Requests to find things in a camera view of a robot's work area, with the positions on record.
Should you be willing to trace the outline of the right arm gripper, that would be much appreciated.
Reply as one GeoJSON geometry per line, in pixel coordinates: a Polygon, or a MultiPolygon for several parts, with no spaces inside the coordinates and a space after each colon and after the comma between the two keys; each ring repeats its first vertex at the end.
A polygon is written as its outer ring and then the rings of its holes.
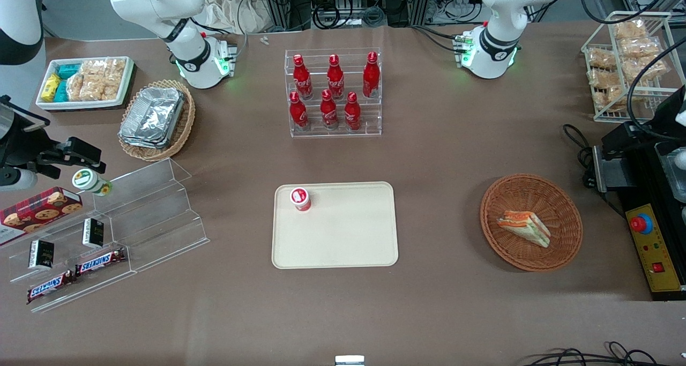
{"type": "Polygon", "coordinates": [[[2,167],[24,166],[36,161],[39,175],[59,175],[56,165],[81,166],[103,174],[106,163],[101,162],[101,150],[78,137],[69,137],[61,143],[62,152],[47,152],[51,139],[45,131],[49,120],[32,114],[11,102],[7,95],[1,97],[2,105],[2,167]]]}

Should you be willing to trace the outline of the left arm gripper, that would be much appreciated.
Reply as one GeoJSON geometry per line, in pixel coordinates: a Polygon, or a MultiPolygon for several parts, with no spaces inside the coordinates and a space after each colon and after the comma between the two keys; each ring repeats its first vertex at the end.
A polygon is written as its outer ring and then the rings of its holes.
{"type": "Polygon", "coordinates": [[[662,100],[650,120],[650,130],[661,136],[684,141],[685,127],[677,122],[679,114],[684,114],[684,86],[662,100]]]}

